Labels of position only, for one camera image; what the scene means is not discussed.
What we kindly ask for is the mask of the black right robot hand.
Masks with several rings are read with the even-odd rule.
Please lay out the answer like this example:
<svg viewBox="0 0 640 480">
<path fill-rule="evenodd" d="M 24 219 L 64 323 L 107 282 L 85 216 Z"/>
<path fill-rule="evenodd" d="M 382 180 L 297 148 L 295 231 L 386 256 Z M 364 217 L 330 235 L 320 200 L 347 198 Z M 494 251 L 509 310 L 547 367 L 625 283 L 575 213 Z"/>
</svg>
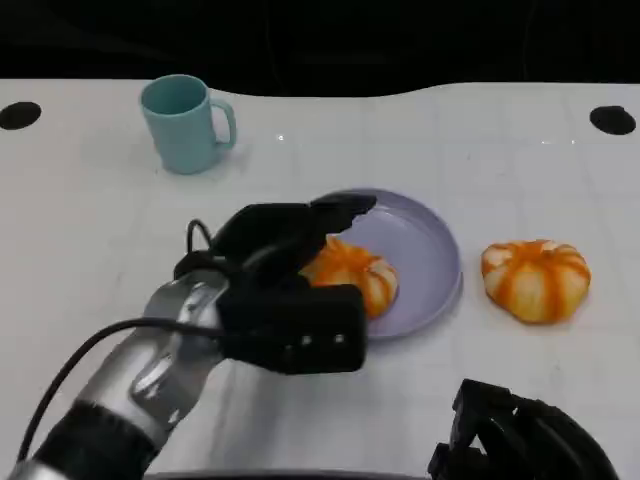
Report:
<svg viewBox="0 0 640 480">
<path fill-rule="evenodd" d="M 600 444 L 573 418 L 541 400 L 471 379 L 453 402 L 449 441 L 427 467 L 433 479 L 613 480 Z"/>
</svg>

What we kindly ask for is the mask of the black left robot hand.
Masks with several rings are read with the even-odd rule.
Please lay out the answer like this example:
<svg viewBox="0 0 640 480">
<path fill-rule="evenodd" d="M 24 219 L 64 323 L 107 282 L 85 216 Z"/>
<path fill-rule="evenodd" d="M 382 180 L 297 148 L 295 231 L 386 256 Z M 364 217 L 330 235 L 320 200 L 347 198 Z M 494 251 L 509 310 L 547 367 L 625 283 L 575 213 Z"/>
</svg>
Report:
<svg viewBox="0 0 640 480">
<path fill-rule="evenodd" d="M 367 214 L 374 195 L 332 193 L 308 203 L 256 203 L 235 213 L 216 233 L 200 219 L 186 230 L 186 255 L 175 265 L 178 280 L 212 271 L 232 285 L 276 285 L 309 264 L 327 243 Z"/>
</svg>

